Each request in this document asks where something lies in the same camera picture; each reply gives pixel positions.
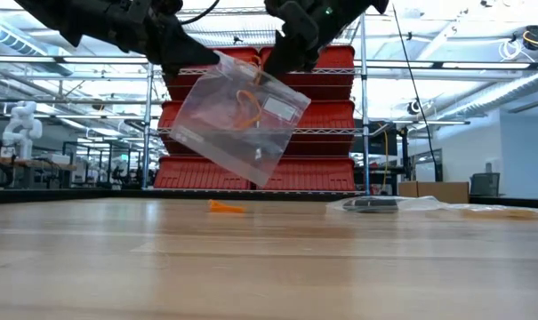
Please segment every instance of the wooden tabletop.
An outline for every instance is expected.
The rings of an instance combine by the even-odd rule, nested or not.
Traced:
[[[231,204],[0,205],[0,319],[538,319],[538,220]]]
[[[12,165],[12,159],[8,157],[0,156],[0,163]],[[39,160],[16,159],[13,162],[13,164],[16,166],[28,167],[28,168],[51,168],[52,167],[50,164],[46,163],[45,161],[39,161]],[[58,169],[63,170],[63,171],[75,171],[76,170],[76,165],[74,164],[56,164],[56,165]]]

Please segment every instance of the robotic arm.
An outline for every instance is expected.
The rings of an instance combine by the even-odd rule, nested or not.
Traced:
[[[219,57],[188,36],[175,14],[182,0],[15,0],[46,27],[74,46],[82,36],[145,54],[176,76],[180,68],[212,65]],[[310,71],[319,52],[370,6],[384,13],[389,0],[265,0],[267,12],[282,19],[284,35],[264,69],[273,76]]]

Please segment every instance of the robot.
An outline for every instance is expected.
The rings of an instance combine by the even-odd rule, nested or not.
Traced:
[[[188,36],[182,26],[203,18],[219,3],[190,20],[179,21],[182,0],[15,0],[46,27],[75,47],[83,36],[146,55],[167,76],[180,69],[214,65],[219,56]],[[373,6],[385,13],[389,0],[265,0],[267,13],[283,20],[275,48],[263,69],[273,76],[310,71],[320,51]]]
[[[31,158],[33,140],[40,139],[43,134],[41,122],[34,117],[37,104],[35,102],[18,102],[11,112],[10,123],[2,134],[0,156],[16,156],[22,160]]]

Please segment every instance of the white humanoid robot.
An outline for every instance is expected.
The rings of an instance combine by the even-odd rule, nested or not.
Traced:
[[[31,158],[32,140],[41,138],[43,134],[41,122],[34,117],[36,106],[35,102],[21,101],[12,109],[10,123],[2,135],[1,156],[17,156],[23,160]]]

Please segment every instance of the red storage bin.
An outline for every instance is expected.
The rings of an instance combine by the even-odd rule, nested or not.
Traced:
[[[170,128],[181,109],[181,101],[165,102],[158,128]],[[345,101],[312,101],[302,115],[298,128],[353,129],[354,104]],[[195,155],[190,148],[172,140],[167,133],[160,138],[170,155]],[[351,149],[353,134],[295,134],[286,149],[289,156],[346,156]]]
[[[251,182],[203,157],[164,156],[154,188],[248,190]]]
[[[263,190],[355,191],[349,158],[282,158]]]
[[[261,62],[269,58],[272,48],[262,48]],[[320,53],[316,68],[354,69],[354,48],[350,45],[331,45]],[[354,75],[345,74],[287,74],[278,79],[313,100],[349,100]]]
[[[243,60],[245,62],[252,62],[257,64],[259,62],[257,49],[252,47],[245,48],[220,48],[214,49],[227,54],[233,58]],[[207,66],[192,67],[195,68],[207,68]],[[201,75],[180,75],[174,80],[167,82],[168,91],[172,100],[184,101],[191,91],[191,87],[196,83],[197,79]]]

